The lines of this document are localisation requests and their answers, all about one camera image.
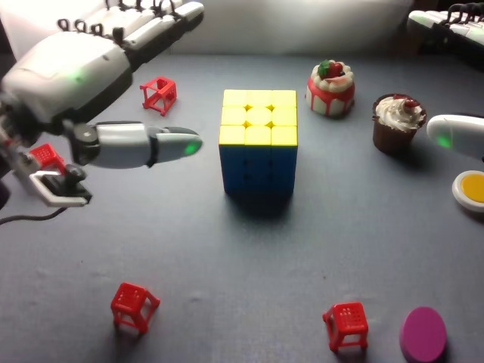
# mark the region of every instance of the green leaf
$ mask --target green leaf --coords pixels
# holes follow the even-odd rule
[[[318,75],[323,79],[330,70],[330,61],[323,60],[318,67]]]

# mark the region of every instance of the yellow cube face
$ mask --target yellow cube face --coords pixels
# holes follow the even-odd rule
[[[220,126],[220,145],[244,145],[245,126]]]
[[[274,126],[271,130],[272,146],[297,146],[297,127]]]
[[[272,125],[297,126],[297,110],[295,107],[276,107],[272,111]]]
[[[244,89],[226,89],[224,91],[224,106],[247,105],[247,91]]]
[[[272,106],[274,108],[296,107],[296,91],[292,89],[272,91]]]
[[[296,91],[226,89],[219,144],[297,146]]]
[[[247,111],[243,107],[225,106],[222,108],[222,125],[245,126]]]
[[[271,128],[268,126],[249,126],[245,129],[245,145],[270,145]]]
[[[260,89],[254,91],[247,91],[247,106],[251,107],[267,107],[272,109],[272,91],[263,91]]]
[[[246,126],[272,127],[272,112],[266,107],[253,107],[247,111]]]

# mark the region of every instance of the cupcake wrapper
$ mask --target cupcake wrapper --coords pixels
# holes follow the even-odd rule
[[[379,117],[376,115],[377,105],[384,98],[393,97],[394,95],[395,94],[383,95],[373,103],[373,143],[378,150],[382,151],[385,154],[395,154],[399,151],[406,149],[410,145],[411,140],[414,138],[415,134],[417,133],[417,130],[420,129],[427,121],[427,112],[422,108],[423,119],[419,122],[418,129],[413,129],[409,132],[405,132],[397,129],[392,129],[387,125],[381,124],[379,122]]]

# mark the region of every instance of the red stool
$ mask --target red stool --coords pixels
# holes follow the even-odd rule
[[[143,107],[159,111],[162,116],[166,115],[169,108],[176,101],[176,84],[171,79],[158,77],[144,85],[140,85],[139,88],[144,92]],[[147,94],[148,89],[154,91],[151,96]],[[157,106],[159,100],[163,101],[163,108]]]
[[[330,349],[337,352],[342,346],[368,347],[368,323],[363,305],[360,302],[343,302],[333,305],[325,314],[327,333],[330,337]],[[356,341],[344,341],[347,336],[358,336]]]
[[[143,317],[141,310],[143,309],[146,299],[150,300],[151,307],[146,317]],[[148,322],[154,311],[160,305],[161,300],[153,296],[148,290],[142,286],[123,282],[114,296],[111,303],[111,310],[114,315],[114,324],[118,327],[119,324],[126,324],[130,327],[135,327],[141,334],[148,331]],[[124,315],[128,315],[133,322],[123,319]]]
[[[45,170],[51,167],[55,167],[61,174],[66,172],[66,166],[64,165],[64,159],[62,159],[57,151],[50,144],[43,144],[39,147],[35,147],[29,151],[29,153],[36,158],[40,164],[40,169]]]

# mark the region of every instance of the purple disc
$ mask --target purple disc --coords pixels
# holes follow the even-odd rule
[[[432,308],[416,308],[403,322],[400,348],[411,363],[432,363],[440,358],[447,343],[447,330],[439,313]]]

